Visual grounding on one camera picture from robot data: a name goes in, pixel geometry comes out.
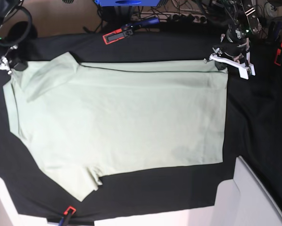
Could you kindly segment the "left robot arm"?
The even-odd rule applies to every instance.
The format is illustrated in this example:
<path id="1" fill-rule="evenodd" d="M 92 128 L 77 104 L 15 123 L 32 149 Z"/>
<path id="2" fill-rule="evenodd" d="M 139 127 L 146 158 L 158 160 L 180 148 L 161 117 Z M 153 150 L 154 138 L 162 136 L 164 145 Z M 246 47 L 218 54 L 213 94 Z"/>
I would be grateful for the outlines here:
<path id="1" fill-rule="evenodd" d="M 213 53 L 204 62 L 214 61 L 218 70 L 228 65 L 235 67 L 242 79 L 256 75 L 255 67 L 250 62 L 250 38 L 259 34 L 261 24 L 252 1 L 221 0 L 224 16 L 219 12 L 211 14 L 200 0 L 195 2 L 209 22 L 221 27 L 228 26 L 226 33 L 221 34 L 220 43 L 212 47 Z"/>

